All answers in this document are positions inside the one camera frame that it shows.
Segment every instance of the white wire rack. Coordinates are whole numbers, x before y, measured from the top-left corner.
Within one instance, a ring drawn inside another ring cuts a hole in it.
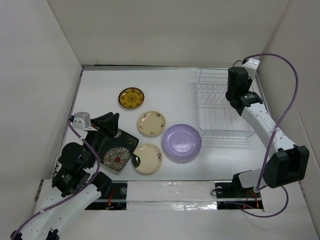
[[[227,82],[227,69],[196,71],[199,132],[203,139],[247,139],[255,133],[226,99]]]

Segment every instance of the beige plate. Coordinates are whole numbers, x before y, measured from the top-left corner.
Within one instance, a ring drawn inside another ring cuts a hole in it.
[[[157,136],[165,130],[166,119],[157,111],[147,111],[138,120],[140,132],[148,136]]]
[[[132,156],[135,169],[142,174],[152,174],[157,171],[162,163],[162,153],[153,144],[138,146]]]

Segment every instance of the white table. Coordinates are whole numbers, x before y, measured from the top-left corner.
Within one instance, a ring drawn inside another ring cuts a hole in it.
[[[195,72],[195,68],[85,71],[72,112],[89,112],[91,118],[120,113],[121,129],[139,138],[139,144],[151,143],[162,149],[162,136],[143,136],[137,119],[142,113],[155,110],[166,117],[167,128],[179,123],[197,127]],[[118,104],[119,93],[128,87],[140,88],[145,94],[138,109],[125,110]],[[64,144],[69,142],[81,144],[71,131]],[[230,180],[235,173],[261,167],[264,154],[264,146],[254,135],[248,141],[205,143],[200,155],[186,164],[174,162],[164,154],[161,168],[152,175],[138,174],[130,161],[119,173],[103,166],[101,170],[114,181]],[[42,188],[42,197],[48,189],[50,181]],[[128,194],[134,190],[128,188]],[[287,190],[289,205],[277,217],[254,218],[240,210],[86,210],[61,239],[318,239],[299,184],[289,184]],[[285,203],[281,188],[265,188],[261,195],[265,214],[276,213]],[[252,212],[263,214],[261,210]]]

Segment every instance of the plate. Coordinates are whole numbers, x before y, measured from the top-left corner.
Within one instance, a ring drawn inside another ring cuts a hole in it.
[[[148,136],[157,136],[165,130],[166,119],[158,111],[147,111],[138,119],[140,132]]]
[[[144,93],[136,87],[129,87],[123,90],[118,97],[120,105],[126,109],[135,109],[145,100]]]
[[[202,146],[199,132],[187,124],[170,127],[163,136],[164,150],[175,159],[191,159],[197,156]]]
[[[138,172],[152,174],[161,167],[162,153],[153,144],[143,144],[134,150],[132,163]]]

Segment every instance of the purple cable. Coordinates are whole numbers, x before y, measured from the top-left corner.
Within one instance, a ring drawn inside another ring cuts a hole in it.
[[[236,202],[236,201],[225,201],[224,203],[226,203],[226,204],[235,204],[235,205],[237,205],[237,207],[241,211],[245,212],[246,214],[249,214],[250,216],[256,217],[256,218],[262,218],[262,219],[272,218],[272,217],[275,217],[275,216],[281,214],[284,210],[286,210],[286,208],[288,206],[288,203],[289,203],[289,194],[288,194],[287,189],[285,189],[284,186],[280,186],[280,187],[283,188],[283,190],[285,192],[285,198],[286,198],[285,204],[284,204],[283,208],[280,211],[278,211],[278,212],[276,212],[274,214],[271,214],[271,215],[265,215],[265,216],[262,215],[261,216],[261,215],[255,215],[255,214],[252,214],[250,212],[247,212],[247,211],[243,210],[242,208],[240,208],[239,205],[245,206],[246,208],[249,208],[249,209],[254,209],[254,208],[252,206],[249,206],[249,205],[244,204],[244,203],[240,203],[240,202]]]
[[[70,120],[68,120],[68,126],[71,129],[71,131],[78,137],[81,138],[81,135],[74,129],[74,127],[71,125]],[[84,185],[81,189],[79,189],[78,191],[76,191],[74,194],[68,196],[67,198],[63,199],[62,201],[57,202],[56,204],[53,204],[51,206],[48,206],[47,208],[44,208],[43,211],[49,211],[61,204],[64,204],[65,202],[67,202],[68,200],[72,199],[73,197],[77,196],[79,193],[81,193],[83,190],[85,190],[96,178],[96,176],[98,175],[98,172],[100,170],[100,159],[98,154],[96,153],[96,151],[90,146],[90,144],[85,140],[85,139],[81,139],[82,142],[88,147],[88,149],[93,153],[96,162],[97,162],[97,167],[95,170],[95,173],[92,175],[92,177],[90,178],[90,180],[87,182],[86,185]],[[22,223],[22,225],[15,231],[15,233],[12,235],[11,240],[14,240],[15,237],[17,236],[18,233],[20,233],[20,231],[22,230],[22,228],[27,225],[32,219],[34,219],[35,217],[39,216],[41,214],[40,211],[38,211],[37,213],[35,213],[34,215],[32,215],[30,218],[28,218],[24,223]]]
[[[269,152],[270,152],[272,143],[274,141],[275,135],[277,133],[276,128],[279,128],[282,120],[285,118],[285,116],[287,115],[287,113],[289,112],[289,110],[291,109],[292,105],[295,102],[295,99],[296,99],[296,96],[297,96],[297,93],[298,93],[298,87],[299,87],[299,77],[298,77],[298,73],[297,73],[297,70],[294,67],[294,65],[288,59],[286,59],[285,57],[283,57],[281,55],[278,55],[276,53],[258,53],[258,54],[247,56],[245,59],[254,58],[254,57],[258,57],[258,56],[273,56],[273,57],[277,57],[277,58],[282,59],[283,61],[285,61],[291,67],[291,69],[293,70],[294,76],[295,76],[295,88],[294,88],[294,93],[293,93],[292,99],[291,99],[288,107],[286,108],[286,110],[282,114],[282,116],[276,122],[275,127],[274,127],[275,130],[273,131],[273,133],[271,135],[271,138],[270,138],[270,141],[268,143],[268,146],[266,148],[266,152],[265,152],[265,156],[264,156],[261,172],[260,172],[259,179],[258,179],[258,182],[257,182],[257,185],[256,185],[256,189],[260,191],[262,189],[262,188],[260,188],[260,184],[261,184],[261,181],[262,181],[265,169],[266,169],[266,164],[267,164],[267,161],[268,161]]]

